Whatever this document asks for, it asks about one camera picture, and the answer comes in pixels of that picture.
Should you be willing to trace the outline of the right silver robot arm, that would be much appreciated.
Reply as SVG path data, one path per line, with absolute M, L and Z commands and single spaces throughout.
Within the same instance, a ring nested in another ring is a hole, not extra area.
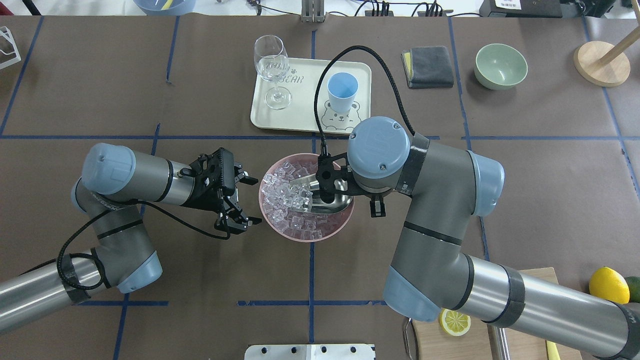
M 601 360 L 639 358 L 639 314 L 630 307 L 462 253 L 471 217 L 489 214 L 502 193 L 499 162 L 409 136 L 385 116 L 354 128 L 345 157 L 347 168 L 336 171 L 321 142 L 323 191 L 338 178 L 357 194 L 396 191 L 411 199 L 382 292 L 395 312 L 432 322 L 441 309 L 459 311 Z

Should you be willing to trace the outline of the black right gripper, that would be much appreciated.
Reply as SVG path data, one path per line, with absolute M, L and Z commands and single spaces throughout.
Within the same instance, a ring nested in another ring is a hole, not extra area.
M 384 197 L 388 195 L 388 188 L 375 188 L 358 182 L 345 153 L 335 156 L 320 155 L 317 164 L 317 180 L 323 191 L 353 198 L 366 196 L 369 198 L 370 216 L 372 218 L 386 216 Z

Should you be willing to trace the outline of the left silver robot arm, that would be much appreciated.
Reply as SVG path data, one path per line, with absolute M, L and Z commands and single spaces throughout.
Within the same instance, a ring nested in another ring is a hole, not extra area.
M 217 233 L 199 232 L 217 240 L 261 223 L 240 207 L 238 183 L 254 186 L 258 180 L 222 147 L 185 164 L 123 145 L 92 146 L 71 189 L 72 202 L 89 220 L 53 260 L 1 284 L 1 332 L 84 303 L 106 289 L 129 294 L 157 281 L 163 269 L 140 205 L 184 226 L 160 204 L 212 212 Z

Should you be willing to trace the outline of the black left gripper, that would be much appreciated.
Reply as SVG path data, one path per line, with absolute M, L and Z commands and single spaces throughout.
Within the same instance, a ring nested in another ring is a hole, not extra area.
M 191 178 L 193 187 L 182 207 L 211 211 L 219 215 L 214 228 L 240 235 L 263 219 L 247 216 L 233 200 L 236 183 L 254 186 L 258 178 L 235 166 L 234 155 L 220 147 L 213 153 L 201 153 L 189 166 L 180 169 L 182 179 Z

